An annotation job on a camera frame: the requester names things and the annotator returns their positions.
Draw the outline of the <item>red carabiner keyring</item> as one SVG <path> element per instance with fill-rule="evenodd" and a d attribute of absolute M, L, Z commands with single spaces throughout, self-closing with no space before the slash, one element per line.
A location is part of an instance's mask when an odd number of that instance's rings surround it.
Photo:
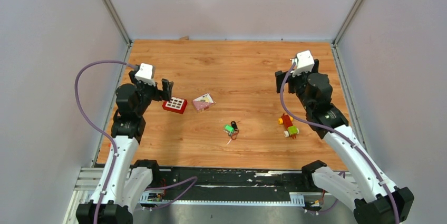
<path fill-rule="evenodd" d="M 230 135 L 230 140 L 231 141 L 236 140 L 238 134 L 239 134 L 239 131 L 238 130 L 234 130 L 234 132 Z"/>

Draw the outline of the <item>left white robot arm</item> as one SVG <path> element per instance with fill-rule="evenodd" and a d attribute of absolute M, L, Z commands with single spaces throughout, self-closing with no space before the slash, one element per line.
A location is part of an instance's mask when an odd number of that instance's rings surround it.
<path fill-rule="evenodd" d="M 162 79 L 160 90 L 152 74 L 133 70 L 129 77 L 131 82 L 115 91 L 118 108 L 108 136 L 111 149 L 93 194 L 77 207 L 78 223 L 132 223 L 145 188 L 154 189 L 161 183 L 155 160 L 138 160 L 134 165 L 131 161 L 143 136 L 146 109 L 152 101 L 170 101 L 174 83 Z"/>

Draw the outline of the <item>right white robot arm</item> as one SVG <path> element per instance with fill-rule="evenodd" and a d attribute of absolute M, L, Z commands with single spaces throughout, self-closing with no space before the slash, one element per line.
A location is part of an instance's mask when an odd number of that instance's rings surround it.
<path fill-rule="evenodd" d="M 402 223 L 409 213 L 414 195 L 400 188 L 368 155 L 344 114 L 332 103 L 333 88 L 328 76 L 318 71 L 319 61 L 310 54 L 298 55 L 287 72 L 275 73 L 277 93 L 284 87 L 296 94 L 306 111 L 300 119 L 287 108 L 293 119 L 310 125 L 338 154 L 354 182 L 335 173 L 321 160 L 302 167 L 304 189 L 323 189 L 350 208 L 357 223 Z"/>

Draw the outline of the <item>green tagged key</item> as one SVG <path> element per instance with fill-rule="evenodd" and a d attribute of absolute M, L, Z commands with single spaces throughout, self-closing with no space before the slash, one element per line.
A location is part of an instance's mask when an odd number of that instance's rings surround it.
<path fill-rule="evenodd" d="M 223 129 L 229 136 L 231 136 L 232 134 L 234 134 L 235 129 L 231 126 L 231 125 L 225 125 L 224 129 Z"/>

